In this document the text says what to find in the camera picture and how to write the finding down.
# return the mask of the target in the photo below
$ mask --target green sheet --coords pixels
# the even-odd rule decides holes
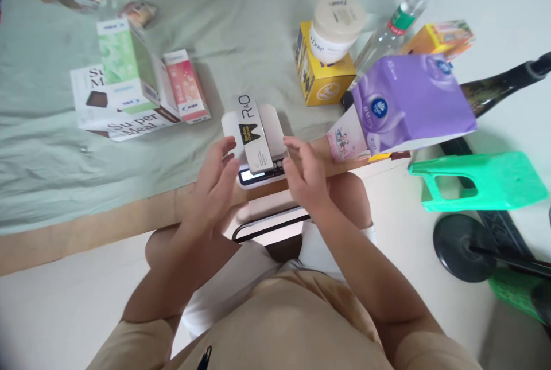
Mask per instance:
[[[317,0],[145,0],[159,8],[146,32],[152,52],[188,50],[212,119],[121,143],[79,130],[69,71],[100,63],[96,22],[128,1],[109,0],[101,13],[82,15],[39,0],[3,0],[0,234],[194,182],[236,94],[273,104],[284,132],[304,139],[323,136],[340,116],[338,106],[305,106],[294,64],[298,25],[312,18]],[[360,1],[370,22],[353,51],[394,9],[390,0]]]

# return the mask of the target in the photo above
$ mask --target beige shirt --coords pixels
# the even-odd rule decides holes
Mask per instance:
[[[371,317],[350,289],[314,271],[262,281],[250,298],[170,360],[164,320],[121,322],[88,370],[392,370]],[[442,334],[417,332],[399,346],[395,370],[480,370]]]

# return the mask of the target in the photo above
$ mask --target green plastic stool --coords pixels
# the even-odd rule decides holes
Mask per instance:
[[[409,173],[422,176],[432,199],[423,198],[427,211],[468,209],[518,209],[547,199],[548,192],[522,152],[446,156],[413,163]],[[437,176],[469,178],[475,188],[463,189],[458,199],[445,199],[436,184]]]

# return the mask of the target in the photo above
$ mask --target digital kitchen scale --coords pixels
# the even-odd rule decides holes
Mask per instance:
[[[230,152],[235,154],[239,160],[239,173],[237,183],[243,189],[252,189],[257,186],[271,184],[272,182],[285,179],[283,171],[283,158],[288,156],[287,147],[283,143],[283,129],[280,119],[277,116],[276,108],[271,104],[260,103],[258,105],[260,120],[266,135],[268,148],[270,149],[271,160],[274,163],[274,169],[252,175],[249,171],[243,140],[239,132],[239,118],[236,112],[228,112],[222,116],[222,130],[225,136],[235,137],[237,146]]]

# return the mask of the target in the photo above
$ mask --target small packet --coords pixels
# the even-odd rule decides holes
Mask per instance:
[[[135,26],[143,29],[156,15],[157,8],[141,0],[132,1],[119,11],[119,17],[126,17]]]

